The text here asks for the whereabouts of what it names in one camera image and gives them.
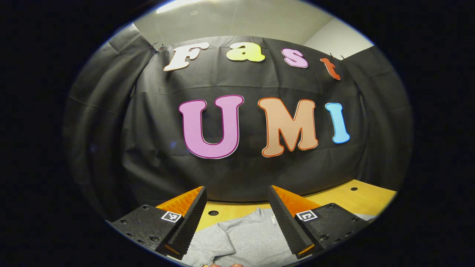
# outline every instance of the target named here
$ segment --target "cutout letter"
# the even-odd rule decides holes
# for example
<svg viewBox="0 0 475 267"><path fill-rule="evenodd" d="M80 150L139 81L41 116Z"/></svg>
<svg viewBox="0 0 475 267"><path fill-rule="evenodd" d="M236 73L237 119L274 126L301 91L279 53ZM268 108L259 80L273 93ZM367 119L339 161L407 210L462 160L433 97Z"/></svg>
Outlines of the cutout letter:
<svg viewBox="0 0 475 267"><path fill-rule="evenodd" d="M231 155L239 143L238 108L244 103L240 95L225 95L216 98L214 104L221 108L223 139L219 143L208 143L203 138L201 112L206 109L206 101L193 100L178 108L183 115L183 136L191 153L205 159L221 159Z"/></svg>
<svg viewBox="0 0 475 267"><path fill-rule="evenodd" d="M293 67L301 67L301 68L308 67L308 62L302 58L303 57L302 53L300 53L297 50L284 48L282 49L282 55L285 56L284 60L287 62L287 64Z"/></svg>
<svg viewBox="0 0 475 267"><path fill-rule="evenodd" d="M343 120L343 106L339 103L328 103L325 108L330 111L335 129L333 143L344 143L350 139L350 135L346 132L345 121Z"/></svg>
<svg viewBox="0 0 475 267"><path fill-rule="evenodd" d="M209 47L209 43L199 43L189 46L182 46L175 48L175 54L171 58L170 64L163 68L164 71L170 71L175 69L180 69L187 67L190 63L186 61L187 57L190 57L191 60L195 59L198 54L200 53L199 48L207 49Z"/></svg>
<svg viewBox="0 0 475 267"><path fill-rule="evenodd" d="M226 57L231 60L243 61L262 61L266 58L261 54L261 47L255 43L235 43L229 46L230 51L226 54Z"/></svg>
<svg viewBox="0 0 475 267"><path fill-rule="evenodd" d="M284 153L284 146L279 141L280 134L290 151L295 149L299 135L300 150L318 146L313 115L315 103L312 100L300 100L294 118L279 98L262 98L257 105L266 112L267 146L262 150L264 157L275 157Z"/></svg>
<svg viewBox="0 0 475 267"><path fill-rule="evenodd" d="M325 63L325 67L327 68L328 70L328 73L330 73L330 75L335 78L335 80L340 80L340 75L336 74L335 72L335 65L330 62L327 58L321 58L320 61L322 61L323 63Z"/></svg>

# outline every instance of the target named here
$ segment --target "ceiling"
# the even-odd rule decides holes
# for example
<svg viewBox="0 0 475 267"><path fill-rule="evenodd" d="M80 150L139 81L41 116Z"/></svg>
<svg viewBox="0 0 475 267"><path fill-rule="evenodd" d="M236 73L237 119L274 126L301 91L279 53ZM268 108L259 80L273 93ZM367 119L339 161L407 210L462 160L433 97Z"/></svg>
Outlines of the ceiling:
<svg viewBox="0 0 475 267"><path fill-rule="evenodd" d="M299 0L204 0L134 21L150 42L170 45L213 36L257 36L303 45L333 16Z"/></svg>

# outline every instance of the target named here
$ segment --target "white wall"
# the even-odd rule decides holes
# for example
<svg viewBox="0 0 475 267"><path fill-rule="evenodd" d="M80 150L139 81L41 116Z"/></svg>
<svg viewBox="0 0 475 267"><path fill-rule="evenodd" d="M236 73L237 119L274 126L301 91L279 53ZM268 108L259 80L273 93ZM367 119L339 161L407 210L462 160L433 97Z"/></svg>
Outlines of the white wall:
<svg viewBox="0 0 475 267"><path fill-rule="evenodd" d="M332 54L338 59L372 47L374 44L345 22L334 18L318 30L304 46Z"/></svg>

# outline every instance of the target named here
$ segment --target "pink letter u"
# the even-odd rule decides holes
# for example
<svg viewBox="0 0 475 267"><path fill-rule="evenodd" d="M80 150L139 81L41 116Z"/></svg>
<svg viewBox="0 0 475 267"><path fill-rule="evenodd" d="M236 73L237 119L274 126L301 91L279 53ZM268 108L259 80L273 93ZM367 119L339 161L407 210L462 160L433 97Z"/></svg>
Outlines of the pink letter u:
<svg viewBox="0 0 475 267"><path fill-rule="evenodd" d="M231 155L239 143L238 108L244 103L240 95L225 95L216 98L214 104L221 108L223 139L219 143L208 143L203 138L201 113L206 101L192 100L178 108L183 115L183 136L188 150L200 158L221 159Z"/></svg>

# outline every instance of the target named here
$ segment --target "black plastic part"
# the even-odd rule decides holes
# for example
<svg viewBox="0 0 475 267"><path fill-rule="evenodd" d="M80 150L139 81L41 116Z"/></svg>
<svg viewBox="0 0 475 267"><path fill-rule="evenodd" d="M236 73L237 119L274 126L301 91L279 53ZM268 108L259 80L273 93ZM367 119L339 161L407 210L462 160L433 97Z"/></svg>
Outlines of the black plastic part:
<svg viewBox="0 0 475 267"><path fill-rule="evenodd" d="M185 255L188 251L188 247L190 246L191 240L193 239L196 228L200 223L200 219L207 201L208 198L206 195L206 187L203 186L203 188L200 190L195 200L191 204L190 208L188 209L187 213L185 214L183 222L178 226L177 230L167 241L167 244L171 248L179 252L179 254L177 255L173 252L170 253L168 249L163 247L164 244L161 244L157 248L157 252L166 253L167 255L180 260L183 258L183 255Z"/></svg>
<svg viewBox="0 0 475 267"><path fill-rule="evenodd" d="M133 240L155 250L161 243L171 237L183 222L183 216L176 222L163 220L167 213L149 205L141 205L131 213L112 223Z"/></svg>
<svg viewBox="0 0 475 267"><path fill-rule="evenodd" d="M335 203L313 209L312 212L317 218L302 221L296 215L295 220L310 239L313 242L318 242L324 249L348 239L369 225L367 221Z"/></svg>
<svg viewBox="0 0 475 267"><path fill-rule="evenodd" d="M322 249L318 243L312 242L298 222L292 218L292 214L272 186L269 187L268 199L292 254L295 254L295 256L300 259L314 253L315 250ZM301 255L298 254L312 244L315 244L315 248Z"/></svg>

